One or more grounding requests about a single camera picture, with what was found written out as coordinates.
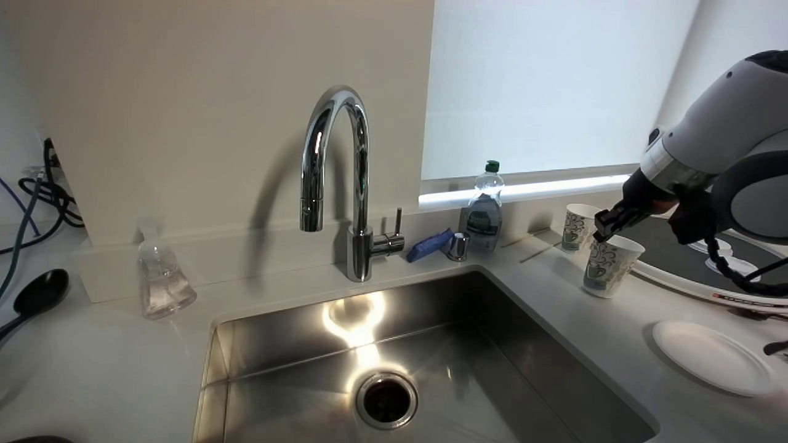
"faucet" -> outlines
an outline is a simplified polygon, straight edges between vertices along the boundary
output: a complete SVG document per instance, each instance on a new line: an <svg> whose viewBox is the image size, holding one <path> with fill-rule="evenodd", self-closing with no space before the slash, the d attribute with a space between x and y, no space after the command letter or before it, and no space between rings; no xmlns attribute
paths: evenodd
<svg viewBox="0 0 788 443"><path fill-rule="evenodd" d="M369 199L369 130L367 130L367 109L357 92L350 87L328 90L314 103L309 125L304 130L299 150L299 231L321 229L321 157L330 141L330 129L339 109L347 112L353 144L353 216L347 235L347 278L369 280L369 264L374 253L395 253L404 248L400 209L395 209L393 235L374 241L367 229L367 199Z"/></svg>

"bottle cap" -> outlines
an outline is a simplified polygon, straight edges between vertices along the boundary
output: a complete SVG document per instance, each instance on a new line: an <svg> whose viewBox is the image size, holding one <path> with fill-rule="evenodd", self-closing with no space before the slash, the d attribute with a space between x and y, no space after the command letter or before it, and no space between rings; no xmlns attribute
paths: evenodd
<svg viewBox="0 0 788 443"><path fill-rule="evenodd" d="M497 174L497 171L499 171L499 162L497 161L486 161L485 172Z"/></svg>

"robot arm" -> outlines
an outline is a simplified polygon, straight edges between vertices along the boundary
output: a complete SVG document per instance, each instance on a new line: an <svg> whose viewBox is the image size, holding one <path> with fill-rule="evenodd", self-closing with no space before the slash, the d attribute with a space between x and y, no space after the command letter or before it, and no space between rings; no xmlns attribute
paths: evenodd
<svg viewBox="0 0 788 443"><path fill-rule="evenodd" d="M717 80L683 120L650 144L595 240L672 209L682 245L735 226L788 245L788 53L761 53Z"/></svg>

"plastic bottle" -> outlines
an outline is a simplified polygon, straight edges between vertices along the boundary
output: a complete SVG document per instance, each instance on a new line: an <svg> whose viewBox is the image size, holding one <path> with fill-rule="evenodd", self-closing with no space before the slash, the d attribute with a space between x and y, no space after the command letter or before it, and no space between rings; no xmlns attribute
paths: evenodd
<svg viewBox="0 0 788 443"><path fill-rule="evenodd" d="M164 318L197 301L193 288L181 273L174 253L158 237L158 222L140 222L140 302L144 318Z"/></svg>
<svg viewBox="0 0 788 443"><path fill-rule="evenodd" d="M499 162L486 161L485 172L472 182L472 199L459 211L459 231L467 237L470 253L493 253L502 229L502 178Z"/></svg>

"small cup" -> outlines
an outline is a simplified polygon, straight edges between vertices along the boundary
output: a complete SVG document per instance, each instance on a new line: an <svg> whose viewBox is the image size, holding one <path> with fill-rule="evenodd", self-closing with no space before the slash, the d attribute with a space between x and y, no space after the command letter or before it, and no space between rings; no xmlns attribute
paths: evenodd
<svg viewBox="0 0 788 443"><path fill-rule="evenodd" d="M605 245L593 241L584 291L595 297L611 297L643 252L639 245L622 237L613 237Z"/></svg>
<svg viewBox="0 0 788 443"><path fill-rule="evenodd" d="M597 206L590 206L590 205L565 205L565 219L563 219L563 235L561 235L563 252L576 252L590 241L595 211Z"/></svg>

